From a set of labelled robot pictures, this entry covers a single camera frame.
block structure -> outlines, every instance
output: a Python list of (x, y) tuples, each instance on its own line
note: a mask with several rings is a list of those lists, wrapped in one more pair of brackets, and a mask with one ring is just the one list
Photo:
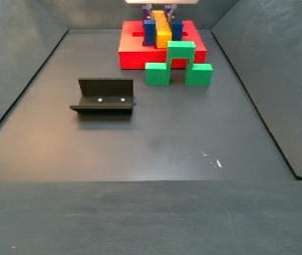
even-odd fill
[(187, 86), (209, 86), (213, 68), (210, 64), (194, 63), (194, 42), (168, 41), (166, 63), (147, 63), (146, 84), (168, 85), (170, 65), (174, 59), (186, 59), (184, 84)]
[[(144, 28), (143, 21), (126, 21), (122, 31), (119, 45), (119, 59), (122, 69), (144, 69), (147, 62), (166, 62), (166, 49), (158, 49), (154, 46), (144, 46)], [(199, 38), (195, 26), (191, 21), (183, 20), (182, 41), (195, 43), (194, 62), (205, 63), (207, 50)], [(172, 69), (183, 69), (186, 60), (175, 59), (171, 62)]]

black metal bracket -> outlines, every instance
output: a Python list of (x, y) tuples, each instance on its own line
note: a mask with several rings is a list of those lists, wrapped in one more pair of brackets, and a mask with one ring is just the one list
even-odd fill
[(79, 113), (132, 112), (135, 105), (134, 80), (87, 78), (79, 79), (81, 99), (69, 108)]

red block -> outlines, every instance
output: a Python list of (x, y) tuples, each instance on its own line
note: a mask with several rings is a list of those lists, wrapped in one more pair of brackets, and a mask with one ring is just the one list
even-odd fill
[[(119, 57), (122, 69), (144, 69), (147, 62), (166, 62), (166, 49), (143, 46), (143, 21), (126, 21), (123, 25)], [(207, 50), (199, 38), (192, 21), (183, 21), (182, 41), (192, 41), (196, 46), (194, 62), (205, 63)], [(172, 69), (186, 68), (186, 60), (172, 60)]]

orange block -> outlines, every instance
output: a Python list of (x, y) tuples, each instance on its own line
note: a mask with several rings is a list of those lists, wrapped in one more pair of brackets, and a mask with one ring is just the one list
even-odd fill
[(167, 41), (171, 41), (171, 29), (168, 27), (163, 11), (151, 11), (155, 20), (155, 46), (166, 48)]

